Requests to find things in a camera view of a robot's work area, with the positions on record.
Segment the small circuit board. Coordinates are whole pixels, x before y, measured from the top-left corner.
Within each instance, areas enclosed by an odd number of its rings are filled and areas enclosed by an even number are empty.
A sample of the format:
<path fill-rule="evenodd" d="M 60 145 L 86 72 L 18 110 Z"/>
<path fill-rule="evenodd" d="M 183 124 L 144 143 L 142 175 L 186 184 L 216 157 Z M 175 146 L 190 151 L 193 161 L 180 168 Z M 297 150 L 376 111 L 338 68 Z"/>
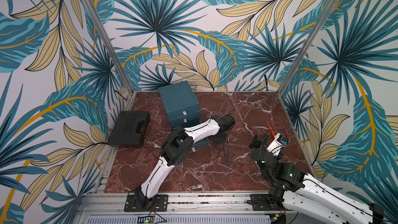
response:
<path fill-rule="evenodd" d="M 154 224 L 154 216 L 139 216 L 137 217 L 137 224 Z"/>

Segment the orange handled tool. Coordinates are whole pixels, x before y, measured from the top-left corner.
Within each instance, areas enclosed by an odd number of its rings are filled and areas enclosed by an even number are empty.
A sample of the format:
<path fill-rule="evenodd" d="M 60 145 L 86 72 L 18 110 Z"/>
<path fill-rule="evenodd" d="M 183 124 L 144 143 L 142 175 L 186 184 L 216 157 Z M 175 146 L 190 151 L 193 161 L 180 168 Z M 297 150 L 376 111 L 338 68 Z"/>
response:
<path fill-rule="evenodd" d="M 273 128 L 271 126 L 269 126 L 269 133 L 271 134 L 271 136 L 273 138 L 275 138 L 275 133 L 274 133 L 274 130 L 273 130 Z"/>

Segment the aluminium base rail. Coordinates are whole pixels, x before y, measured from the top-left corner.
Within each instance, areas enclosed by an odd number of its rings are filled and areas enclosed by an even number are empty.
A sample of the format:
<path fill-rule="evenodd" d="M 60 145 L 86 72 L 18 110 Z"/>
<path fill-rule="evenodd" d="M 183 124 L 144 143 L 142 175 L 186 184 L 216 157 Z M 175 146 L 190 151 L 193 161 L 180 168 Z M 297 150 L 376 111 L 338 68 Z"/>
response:
<path fill-rule="evenodd" d="M 272 224 L 285 216 L 288 224 L 324 223 L 296 211 L 253 211 L 246 201 L 255 191 L 166 192 L 166 212 L 124 212 L 132 194 L 90 194 L 74 213 L 74 224 L 136 224 L 139 216 L 154 216 L 154 224 Z"/>

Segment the teal drawer cabinet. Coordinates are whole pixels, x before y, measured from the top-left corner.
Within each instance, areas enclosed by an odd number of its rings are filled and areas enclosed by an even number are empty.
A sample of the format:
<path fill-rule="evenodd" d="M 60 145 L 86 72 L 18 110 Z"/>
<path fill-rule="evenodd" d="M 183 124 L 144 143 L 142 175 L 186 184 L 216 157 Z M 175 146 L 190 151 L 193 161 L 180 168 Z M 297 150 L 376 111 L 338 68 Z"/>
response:
<path fill-rule="evenodd" d="M 188 82 L 161 87 L 159 93 L 171 128 L 200 123 L 200 104 Z"/>

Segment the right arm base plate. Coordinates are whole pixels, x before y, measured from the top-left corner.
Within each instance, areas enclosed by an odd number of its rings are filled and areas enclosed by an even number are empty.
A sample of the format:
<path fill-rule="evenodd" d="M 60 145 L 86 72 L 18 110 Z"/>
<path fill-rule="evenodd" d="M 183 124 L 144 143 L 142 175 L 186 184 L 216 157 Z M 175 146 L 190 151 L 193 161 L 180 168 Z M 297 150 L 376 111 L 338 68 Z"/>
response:
<path fill-rule="evenodd" d="M 253 211 L 287 211 L 283 206 L 284 199 L 272 194 L 251 194 L 246 203 L 252 206 Z"/>

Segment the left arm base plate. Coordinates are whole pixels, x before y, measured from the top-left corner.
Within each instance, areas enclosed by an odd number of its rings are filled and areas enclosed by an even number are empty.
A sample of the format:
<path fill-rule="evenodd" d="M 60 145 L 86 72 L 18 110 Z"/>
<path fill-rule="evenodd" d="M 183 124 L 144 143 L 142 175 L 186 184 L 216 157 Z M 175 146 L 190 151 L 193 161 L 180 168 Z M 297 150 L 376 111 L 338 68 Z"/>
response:
<path fill-rule="evenodd" d="M 168 200 L 168 195 L 156 195 L 150 199 L 140 199 L 136 195 L 129 195 L 125 202 L 124 212 L 166 212 Z"/>

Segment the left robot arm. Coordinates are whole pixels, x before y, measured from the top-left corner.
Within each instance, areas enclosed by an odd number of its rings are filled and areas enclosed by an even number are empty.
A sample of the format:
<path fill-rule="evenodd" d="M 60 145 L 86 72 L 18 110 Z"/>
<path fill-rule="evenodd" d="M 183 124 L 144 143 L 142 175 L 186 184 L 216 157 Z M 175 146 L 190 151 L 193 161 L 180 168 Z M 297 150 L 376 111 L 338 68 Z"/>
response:
<path fill-rule="evenodd" d="M 227 132 L 235 125 L 231 114 L 223 117 L 211 116 L 205 122 L 193 127 L 173 128 L 164 143 L 158 162 L 148 178 L 134 190 L 135 203 L 138 207 L 147 209 L 151 207 L 153 198 L 158 194 L 160 186 L 172 169 L 186 159 L 197 142 L 211 139 L 215 143 L 224 143 Z"/>

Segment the black plastic case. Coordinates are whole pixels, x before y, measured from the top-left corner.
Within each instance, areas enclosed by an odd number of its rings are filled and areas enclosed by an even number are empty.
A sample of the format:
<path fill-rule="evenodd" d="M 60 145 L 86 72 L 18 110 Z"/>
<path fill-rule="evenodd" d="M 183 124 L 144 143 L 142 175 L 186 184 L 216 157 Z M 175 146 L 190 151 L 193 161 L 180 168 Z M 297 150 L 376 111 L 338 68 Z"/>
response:
<path fill-rule="evenodd" d="M 108 138 L 108 145 L 141 148 L 149 122 L 150 115 L 146 111 L 121 112 Z"/>

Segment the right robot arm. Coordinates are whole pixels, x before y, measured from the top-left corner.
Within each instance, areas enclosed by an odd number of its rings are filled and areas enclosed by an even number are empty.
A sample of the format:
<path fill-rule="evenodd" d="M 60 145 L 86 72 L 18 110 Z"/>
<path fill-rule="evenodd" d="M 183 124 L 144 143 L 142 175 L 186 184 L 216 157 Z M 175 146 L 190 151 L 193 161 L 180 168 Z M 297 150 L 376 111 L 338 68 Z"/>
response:
<path fill-rule="evenodd" d="M 326 224 L 382 224 L 383 208 L 376 203 L 362 203 L 321 183 L 294 164 L 282 162 L 281 149 L 288 144 L 277 134 L 268 144 L 269 135 L 254 136 L 250 157 L 261 176 L 270 182 L 267 194 L 253 194 L 248 200 L 254 211 L 296 211 Z"/>

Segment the teal bottom drawer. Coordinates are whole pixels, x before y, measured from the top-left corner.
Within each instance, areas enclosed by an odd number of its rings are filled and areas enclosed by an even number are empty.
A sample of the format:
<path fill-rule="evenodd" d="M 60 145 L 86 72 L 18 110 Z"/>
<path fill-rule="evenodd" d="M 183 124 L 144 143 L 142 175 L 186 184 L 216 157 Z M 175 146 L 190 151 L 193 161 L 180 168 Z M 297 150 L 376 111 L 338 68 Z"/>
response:
<path fill-rule="evenodd" d="M 199 124 L 200 124 L 200 121 L 198 119 L 193 120 L 193 121 L 187 123 L 187 126 L 185 127 L 185 129 L 186 128 L 191 129 L 193 126 L 196 126 Z M 196 152 L 200 148 L 204 148 L 207 145 L 208 145 L 208 138 L 203 138 L 203 139 L 197 141 L 195 144 L 193 144 L 190 152 Z"/>

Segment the brown pencil right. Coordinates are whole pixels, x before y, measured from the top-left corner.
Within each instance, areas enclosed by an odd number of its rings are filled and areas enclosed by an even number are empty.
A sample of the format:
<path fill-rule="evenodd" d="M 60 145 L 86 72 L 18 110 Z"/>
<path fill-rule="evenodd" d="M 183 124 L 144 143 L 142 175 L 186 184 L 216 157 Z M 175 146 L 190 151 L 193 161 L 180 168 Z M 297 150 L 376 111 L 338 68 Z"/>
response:
<path fill-rule="evenodd" d="M 226 165 L 228 166 L 227 148 L 226 148 L 225 143 L 222 145 L 222 147 L 223 147 L 223 153 L 224 153 L 225 162 L 226 162 Z"/>

